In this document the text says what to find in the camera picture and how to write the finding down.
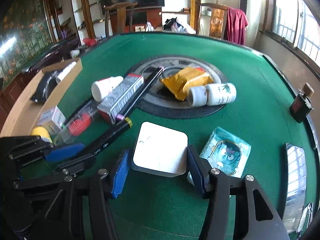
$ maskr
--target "cartoon eye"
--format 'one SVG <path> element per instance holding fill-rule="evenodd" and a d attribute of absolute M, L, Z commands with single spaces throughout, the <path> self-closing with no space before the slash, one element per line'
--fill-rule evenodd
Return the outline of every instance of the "cartoon eye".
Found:
<path fill-rule="evenodd" d="M 221 155 L 223 155 L 223 156 L 226 155 L 226 154 L 227 154 L 226 149 L 224 149 L 224 148 L 221 149 L 220 153 L 221 153 Z"/>
<path fill-rule="evenodd" d="M 228 161 L 232 161 L 234 158 L 235 157 L 233 155 L 231 155 L 231 154 L 227 157 Z"/>

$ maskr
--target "floral mural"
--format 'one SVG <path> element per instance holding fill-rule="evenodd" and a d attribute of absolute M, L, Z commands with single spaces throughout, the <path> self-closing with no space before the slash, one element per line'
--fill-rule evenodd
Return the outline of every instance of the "floral mural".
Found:
<path fill-rule="evenodd" d="M 0 23 L 0 76 L 4 87 L 51 43 L 43 0 L 15 0 Z"/>

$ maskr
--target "gold foil wrapper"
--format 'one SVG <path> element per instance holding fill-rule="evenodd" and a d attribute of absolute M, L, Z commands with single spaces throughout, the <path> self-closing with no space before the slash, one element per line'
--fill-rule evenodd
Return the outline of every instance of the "gold foil wrapper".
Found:
<path fill-rule="evenodd" d="M 177 100 L 183 101 L 190 87 L 204 86 L 213 83 L 211 76 L 201 68 L 186 67 L 177 74 L 160 80 Z"/>

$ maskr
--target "perfume bottle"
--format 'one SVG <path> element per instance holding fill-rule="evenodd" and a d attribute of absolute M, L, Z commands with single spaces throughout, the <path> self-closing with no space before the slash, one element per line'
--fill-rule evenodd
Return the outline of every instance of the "perfume bottle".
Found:
<path fill-rule="evenodd" d="M 308 83 L 305 83 L 302 91 L 299 92 L 291 104 L 289 108 L 290 113 L 298 123 L 301 123 L 310 113 L 310 111 L 313 110 L 310 101 L 310 97 L 313 95 L 313 93 L 313 88 Z"/>

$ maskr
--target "teal packet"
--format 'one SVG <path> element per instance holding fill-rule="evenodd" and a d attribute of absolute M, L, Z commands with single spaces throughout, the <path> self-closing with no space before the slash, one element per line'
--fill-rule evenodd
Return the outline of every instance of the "teal packet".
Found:
<path fill-rule="evenodd" d="M 217 127 L 213 130 L 200 157 L 207 159 L 213 168 L 237 178 L 242 177 L 250 155 L 251 145 L 232 133 Z M 193 184 L 190 172 L 188 181 Z"/>

